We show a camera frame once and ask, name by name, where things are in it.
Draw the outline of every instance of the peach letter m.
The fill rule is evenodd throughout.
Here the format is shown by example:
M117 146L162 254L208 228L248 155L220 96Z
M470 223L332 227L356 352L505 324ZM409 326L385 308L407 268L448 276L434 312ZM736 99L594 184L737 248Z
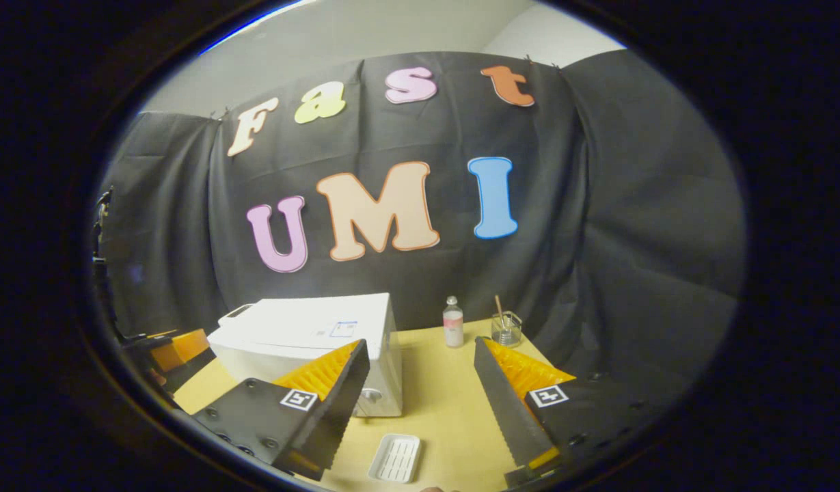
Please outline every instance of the peach letter m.
M364 246L356 241L353 226L378 253L386 249L389 229L395 220L392 246L403 251L431 248L441 236L432 229L426 208L425 162L403 162L392 166L379 200L374 200L356 176L342 172L320 180L316 190L329 200L335 247L329 253L335 261L361 258Z

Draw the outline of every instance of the black cloth backdrop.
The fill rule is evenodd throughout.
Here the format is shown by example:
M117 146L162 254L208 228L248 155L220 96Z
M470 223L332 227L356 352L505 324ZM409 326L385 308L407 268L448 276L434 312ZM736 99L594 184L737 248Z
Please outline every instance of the black cloth backdrop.
M535 104L501 100L483 68L526 76ZM425 66L438 93L392 104L385 78ZM297 124L301 97L344 82L346 107ZM253 145L226 156L238 115L270 97ZM504 156L510 236L475 236L480 220L470 159ZM422 161L436 246L352 261L335 245L316 184L351 172L375 199L398 163ZM675 398L714 354L742 283L744 205L734 164L685 96L627 50L559 72L477 53L364 59L247 99L219 120L142 113L102 180L113 187L101 254L122 333L203 327L245 303L389 292L400 329L441 324L458 296L466 320L487 318L498 294L554 364L610 371ZM247 210L267 204L275 245L291 249L277 203L300 195L308 261L278 273L258 255ZM356 234L364 243L364 237Z

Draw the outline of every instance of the glass beaker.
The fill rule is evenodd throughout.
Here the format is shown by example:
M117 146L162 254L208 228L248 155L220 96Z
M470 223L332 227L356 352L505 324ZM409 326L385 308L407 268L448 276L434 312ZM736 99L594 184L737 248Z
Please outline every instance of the glass beaker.
M495 343L504 346L517 346L523 336L523 320L510 311L502 312L499 318L496 312L492 315L491 338Z

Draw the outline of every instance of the yellow table surface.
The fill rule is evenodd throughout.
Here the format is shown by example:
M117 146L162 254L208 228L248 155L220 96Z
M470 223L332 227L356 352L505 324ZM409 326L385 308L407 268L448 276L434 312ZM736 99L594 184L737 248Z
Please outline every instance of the yellow table surface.
M476 336L489 336L489 320L464 325L466 343L444 344L441 327L396 332L402 355L404 407L401 417L351 418L332 467L317 483L326 489L373 492L420 492L440 487L445 492L505 490L504 474L517 468L498 429L486 393L474 368ZM515 348L546 364L529 340ZM236 382L214 359L174 393L189 414L209 405ZM368 477L368 468L388 433L420 438L413 482L382 482Z

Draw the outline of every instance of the white tray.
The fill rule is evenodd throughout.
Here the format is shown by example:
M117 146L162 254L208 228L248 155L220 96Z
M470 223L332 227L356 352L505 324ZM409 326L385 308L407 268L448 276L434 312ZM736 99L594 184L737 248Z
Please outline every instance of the white tray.
M386 434L380 440L368 476L384 482L408 483L414 479L420 438L405 434Z

